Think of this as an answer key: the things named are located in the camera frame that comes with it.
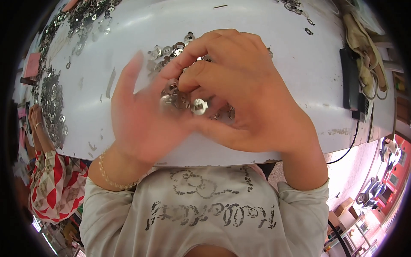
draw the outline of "patterned sleeve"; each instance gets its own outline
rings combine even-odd
[[[29,204],[41,220],[53,224],[70,217],[82,204],[88,167],[55,151],[36,153]]]

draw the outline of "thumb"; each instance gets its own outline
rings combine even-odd
[[[246,151],[250,141],[248,130],[236,129],[218,120],[210,120],[204,117],[194,117],[190,126],[207,138],[225,147]]]

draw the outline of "shirt sleeve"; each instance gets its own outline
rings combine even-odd
[[[105,190],[87,178],[80,236],[87,256],[113,256],[134,192]]]
[[[318,257],[327,234],[328,180],[321,187],[299,191],[279,182],[279,210],[293,256]]]

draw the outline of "white table surface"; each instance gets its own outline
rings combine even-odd
[[[68,0],[62,0],[57,5],[50,20],[65,2]],[[220,5],[228,6],[213,9]],[[111,100],[105,97],[113,68],[117,74],[110,95],[121,70],[137,50],[147,52],[155,45],[172,45],[182,41],[188,31],[199,37],[221,28],[235,28],[260,35],[266,46],[271,48],[274,54],[272,60],[292,96],[313,120],[322,151],[329,153],[348,148],[357,121],[351,118],[349,110],[342,107],[339,50],[343,48],[345,29],[341,20],[327,9],[322,0],[302,1],[302,9],[309,14],[315,26],[310,25],[304,16],[289,12],[284,4],[273,0],[123,0],[111,13],[113,21],[108,35],[98,32],[97,22],[102,17],[95,20],[92,31],[97,31],[98,40],[93,42],[91,36],[88,38],[81,55],[71,57],[70,69],[66,69],[66,64],[78,36],[74,35],[71,40],[67,37],[69,24],[65,21],[48,53],[53,68],[61,70],[60,84],[64,93],[62,114],[66,117],[69,131],[63,149],[58,152],[92,159],[89,153],[95,158],[114,141]],[[308,35],[305,28],[314,34]],[[37,43],[33,42],[29,53],[35,51]],[[148,70],[144,67],[135,92],[149,84]],[[373,140],[392,131],[393,124],[386,119],[387,115],[394,115],[392,90],[393,87],[389,91],[388,101],[378,103],[384,114],[380,117],[380,111],[374,115],[374,120],[379,120],[382,125],[380,132],[373,135]],[[372,103],[366,123],[360,123],[355,145],[369,139],[371,107]],[[89,142],[97,149],[93,151]],[[280,159],[280,154],[276,152],[235,151],[199,134],[192,134],[157,165],[231,166]]]

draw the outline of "pink sticky note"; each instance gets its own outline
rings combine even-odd
[[[18,112],[18,118],[19,119],[27,115],[26,112],[25,112],[25,108],[19,108],[17,110],[17,112]]]
[[[25,78],[37,76],[39,73],[40,53],[31,53],[28,56],[27,66],[24,70]]]

